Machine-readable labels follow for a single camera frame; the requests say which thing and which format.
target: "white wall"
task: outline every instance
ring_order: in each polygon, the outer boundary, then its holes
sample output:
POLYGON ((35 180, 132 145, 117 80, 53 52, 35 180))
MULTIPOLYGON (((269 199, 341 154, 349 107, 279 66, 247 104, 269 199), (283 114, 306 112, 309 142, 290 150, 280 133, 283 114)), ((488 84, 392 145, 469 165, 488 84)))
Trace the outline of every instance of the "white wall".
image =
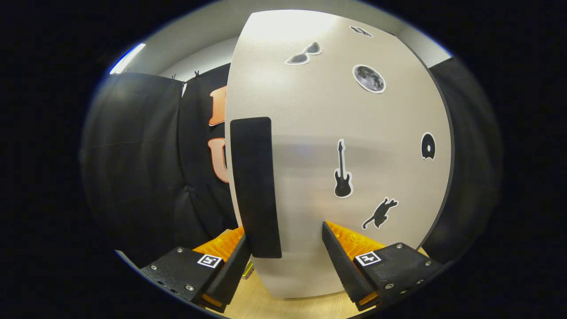
MULTIPOLYGON (((451 57, 435 41, 411 26, 403 28, 397 37, 412 48, 428 68, 451 57)), ((204 48, 170 66, 160 76, 171 78, 175 74, 175 79, 187 81, 195 77, 195 71, 202 74, 230 63, 237 41, 238 37, 233 37, 204 48)))
POLYGON ((412 48, 428 68, 451 57, 439 44, 412 26, 407 26, 396 36, 412 48))
POLYGON ((170 66, 167 70, 163 71, 160 76, 171 78, 174 74, 175 79, 179 81, 187 81, 195 77, 195 71, 200 74, 225 65, 232 61, 232 54, 236 47, 238 37, 233 37, 208 48, 204 48, 185 59, 170 66))

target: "black bracket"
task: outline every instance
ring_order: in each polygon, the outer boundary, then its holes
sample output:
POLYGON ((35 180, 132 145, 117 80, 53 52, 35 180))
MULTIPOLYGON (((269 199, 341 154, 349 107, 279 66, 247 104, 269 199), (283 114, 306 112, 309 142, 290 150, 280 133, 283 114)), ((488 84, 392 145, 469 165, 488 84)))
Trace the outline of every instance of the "black bracket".
POLYGON ((244 234, 226 264, 221 257, 177 247, 141 271, 181 298, 223 313, 249 259, 244 234))
POLYGON ((382 307, 416 292, 442 267, 402 242, 356 256, 353 262, 376 289, 382 307))
POLYGON ((442 267, 402 242, 350 260, 325 222, 322 236, 342 286, 359 311, 396 303, 426 285, 442 267))

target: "sunglasses sticker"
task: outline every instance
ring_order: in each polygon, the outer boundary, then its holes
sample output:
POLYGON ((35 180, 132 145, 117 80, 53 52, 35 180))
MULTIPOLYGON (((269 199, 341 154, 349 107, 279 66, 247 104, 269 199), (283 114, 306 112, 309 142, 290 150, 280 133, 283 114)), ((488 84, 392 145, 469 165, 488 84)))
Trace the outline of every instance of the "sunglasses sticker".
POLYGON ((305 48, 301 53, 295 54, 291 58, 285 61, 287 65, 302 65, 309 63, 309 56, 314 56, 321 53, 321 48, 317 42, 313 42, 307 48, 305 48))

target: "ceiling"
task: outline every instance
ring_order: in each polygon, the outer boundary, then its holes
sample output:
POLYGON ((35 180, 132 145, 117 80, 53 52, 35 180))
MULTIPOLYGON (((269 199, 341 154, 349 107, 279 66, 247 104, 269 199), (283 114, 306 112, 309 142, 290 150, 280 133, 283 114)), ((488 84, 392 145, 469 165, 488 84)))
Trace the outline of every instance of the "ceiling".
POLYGON ((191 12, 150 35, 144 50, 132 61, 128 71, 160 74, 203 48, 239 36, 252 13, 281 9, 326 12, 394 35, 407 26, 401 19, 354 0, 222 0, 191 12))

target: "black foam pad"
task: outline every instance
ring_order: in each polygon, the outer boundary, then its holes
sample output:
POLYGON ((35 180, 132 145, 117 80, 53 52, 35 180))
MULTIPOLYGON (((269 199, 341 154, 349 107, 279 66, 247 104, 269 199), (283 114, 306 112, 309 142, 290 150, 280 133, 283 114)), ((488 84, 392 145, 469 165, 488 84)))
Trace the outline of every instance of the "black foam pad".
POLYGON ((269 117, 232 120, 230 144, 236 199, 252 255, 281 258, 272 160, 272 121, 269 117))
POLYGON ((345 288, 350 300, 356 303, 357 307, 359 307, 358 310, 364 310, 375 305, 375 303, 368 303, 362 307, 358 305, 357 302, 374 292, 375 289, 357 270, 326 222, 323 222, 323 232, 321 236, 338 278, 341 280, 342 286, 345 288))
POLYGON ((244 234, 225 266, 207 288, 206 294, 224 305, 230 304, 249 259, 250 248, 244 234))

